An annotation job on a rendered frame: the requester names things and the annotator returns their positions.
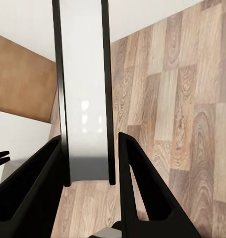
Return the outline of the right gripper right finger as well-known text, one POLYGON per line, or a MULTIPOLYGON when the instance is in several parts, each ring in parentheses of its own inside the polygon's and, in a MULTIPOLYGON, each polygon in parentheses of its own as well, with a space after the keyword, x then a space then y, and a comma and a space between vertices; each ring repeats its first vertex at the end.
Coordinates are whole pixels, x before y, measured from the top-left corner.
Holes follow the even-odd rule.
POLYGON ((118 134, 122 238, 202 238, 138 141, 118 134), (132 166, 149 221, 137 217, 132 166))

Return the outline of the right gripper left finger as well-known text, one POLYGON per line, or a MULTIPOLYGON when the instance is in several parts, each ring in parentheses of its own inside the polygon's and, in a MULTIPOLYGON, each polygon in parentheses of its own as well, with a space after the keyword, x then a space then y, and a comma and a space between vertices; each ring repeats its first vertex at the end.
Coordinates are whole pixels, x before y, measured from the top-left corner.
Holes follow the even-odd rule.
POLYGON ((51 238, 63 187, 58 135, 0 184, 0 238, 51 238))

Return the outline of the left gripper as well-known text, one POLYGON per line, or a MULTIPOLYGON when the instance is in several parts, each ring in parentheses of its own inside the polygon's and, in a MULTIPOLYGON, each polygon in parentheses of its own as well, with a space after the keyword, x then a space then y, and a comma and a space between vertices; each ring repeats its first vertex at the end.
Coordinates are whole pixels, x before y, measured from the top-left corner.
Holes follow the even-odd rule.
POLYGON ((9 154, 9 151, 0 152, 0 165, 10 161, 10 157, 5 157, 9 154))

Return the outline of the hardback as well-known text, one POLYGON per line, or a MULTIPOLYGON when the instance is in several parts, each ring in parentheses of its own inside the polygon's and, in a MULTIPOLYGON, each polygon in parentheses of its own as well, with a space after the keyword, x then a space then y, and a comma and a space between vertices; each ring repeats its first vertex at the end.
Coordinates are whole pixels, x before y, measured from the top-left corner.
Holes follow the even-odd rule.
POLYGON ((116 185, 109 0, 52 0, 64 187, 116 185))

